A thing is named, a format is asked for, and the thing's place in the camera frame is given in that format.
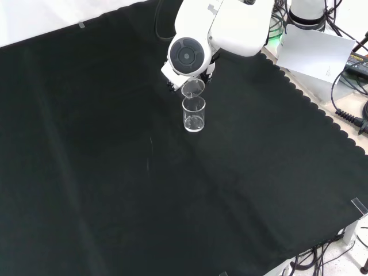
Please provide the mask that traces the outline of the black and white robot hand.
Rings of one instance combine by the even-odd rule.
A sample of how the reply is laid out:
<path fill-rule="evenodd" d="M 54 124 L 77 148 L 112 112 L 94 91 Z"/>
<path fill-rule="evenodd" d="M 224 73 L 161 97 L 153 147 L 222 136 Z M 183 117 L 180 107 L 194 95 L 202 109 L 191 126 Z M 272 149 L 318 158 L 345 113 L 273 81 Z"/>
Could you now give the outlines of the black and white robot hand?
<path fill-rule="evenodd" d="M 165 62 L 164 66 L 161 69 L 161 72 L 167 79 L 167 85 L 171 91 L 180 90 L 184 84 L 188 81 L 192 81 L 195 79 L 199 79 L 204 82 L 204 85 L 208 84 L 212 80 L 212 74 L 216 67 L 216 61 L 220 57 L 218 52 L 212 57 L 209 67 L 202 73 L 197 76 L 183 76 L 177 74 L 171 67 L 168 61 Z"/>

